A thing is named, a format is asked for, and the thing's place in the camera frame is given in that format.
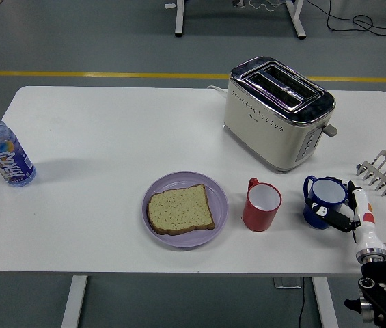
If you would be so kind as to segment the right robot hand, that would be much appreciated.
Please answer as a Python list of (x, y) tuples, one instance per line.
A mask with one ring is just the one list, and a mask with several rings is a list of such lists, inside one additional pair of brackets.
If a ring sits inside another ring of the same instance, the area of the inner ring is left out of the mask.
[(386, 261), (386, 245), (376, 234), (372, 206), (361, 187), (350, 180), (308, 176), (303, 194), (303, 217), (311, 227), (351, 232), (362, 264)]

